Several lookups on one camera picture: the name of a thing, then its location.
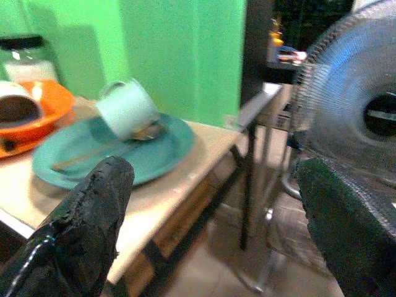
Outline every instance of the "glass jar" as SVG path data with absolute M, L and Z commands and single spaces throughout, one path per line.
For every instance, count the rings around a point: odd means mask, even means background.
M 54 64 L 46 56 L 40 35 L 0 38 L 2 65 L 13 82 L 52 79 L 58 81 Z

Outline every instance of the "spoon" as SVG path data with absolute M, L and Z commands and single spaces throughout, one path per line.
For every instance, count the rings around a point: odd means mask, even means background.
M 150 126 L 147 126 L 146 128 L 144 128 L 132 135 L 131 139 L 139 141 L 139 142 L 138 143 L 134 142 L 134 145 L 128 146 L 127 149 L 128 150 L 133 149 L 133 148 L 137 147 L 139 144 L 141 144 L 142 142 L 156 139 L 158 136 L 163 134 L 164 131 L 165 131 L 165 126 L 162 124 L 155 123 Z M 51 169 L 54 171 L 57 171 L 57 172 L 64 171 L 65 168 L 70 167 L 71 165 L 76 164 L 78 162 L 89 159 L 90 157 L 92 157 L 100 152 L 103 152 L 105 150 L 108 150 L 111 147 L 114 147 L 117 144 L 120 144 L 122 142 L 123 141 L 121 141 L 119 139 L 112 140 L 112 141 L 110 141 L 106 144 L 103 144 L 102 146 L 95 148 L 87 153 L 84 153 L 82 155 L 76 156 L 74 158 L 71 158 L 71 159 L 68 159 L 65 161 L 60 161 L 55 164 L 52 164 Z

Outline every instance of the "metal frame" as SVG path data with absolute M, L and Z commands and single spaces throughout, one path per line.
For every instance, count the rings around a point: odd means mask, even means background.
M 155 275 L 145 287 L 144 291 L 140 294 L 144 296 L 156 296 L 161 288 L 163 288 L 171 276 L 172 271 L 176 268 L 179 261 L 188 252 L 189 248 L 193 244 L 194 240 L 198 237 L 208 220 L 213 216 L 216 209 L 223 202 L 225 196 L 230 191 L 234 183 L 241 176 L 242 172 L 246 170 L 245 180 L 245 193 L 244 193 L 244 207 L 243 207 L 243 223 L 241 230 L 240 247 L 246 249 L 248 240 L 248 229 L 249 229 L 249 214 L 251 205 L 251 194 L 253 184 L 253 167 L 254 167 L 254 147 L 256 144 L 256 122 L 252 122 L 248 130 L 249 136 L 249 147 L 246 156 L 241 156 L 238 148 L 234 145 L 230 149 L 236 162 L 236 168 L 227 178 L 227 180 L 220 186 L 215 193 L 212 201 L 202 211 L 199 218 L 190 227 L 186 235 L 182 238 L 180 243 L 175 247 L 169 257 L 164 257 L 158 246 L 151 240 L 148 245 L 143 249 L 143 252 L 149 262 L 152 264 Z

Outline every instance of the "floor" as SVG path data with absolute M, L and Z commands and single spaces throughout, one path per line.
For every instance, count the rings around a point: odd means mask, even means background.
M 258 131 L 258 139 L 262 134 L 261 129 Z M 275 131 L 273 135 L 269 160 L 272 168 L 279 164 L 285 137 L 283 131 Z M 261 221 L 263 219 L 260 219 L 258 226 L 265 225 Z M 259 227 L 256 235 L 249 238 L 247 251 L 241 251 L 238 247 L 237 224 L 217 215 L 176 269 L 162 297 L 343 296 L 333 278 L 324 277 L 285 257 L 278 261 L 264 294 L 248 290 L 235 271 L 240 271 L 253 280 L 265 265 L 268 250 L 265 247 L 264 231 L 260 228 L 263 227 Z

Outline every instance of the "metal table leg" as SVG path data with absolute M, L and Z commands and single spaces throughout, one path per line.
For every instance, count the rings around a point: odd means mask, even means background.
M 248 151 L 245 157 L 246 162 L 246 181 L 245 181 L 245 195 L 243 205 L 243 217 L 242 217 L 242 233 L 241 242 L 239 244 L 242 250 L 247 247 L 248 232 L 249 232 L 249 217 L 251 207 L 251 196 L 253 187 L 253 173 L 254 173 L 254 146 L 256 144 L 256 122 L 254 121 L 248 127 L 249 145 Z

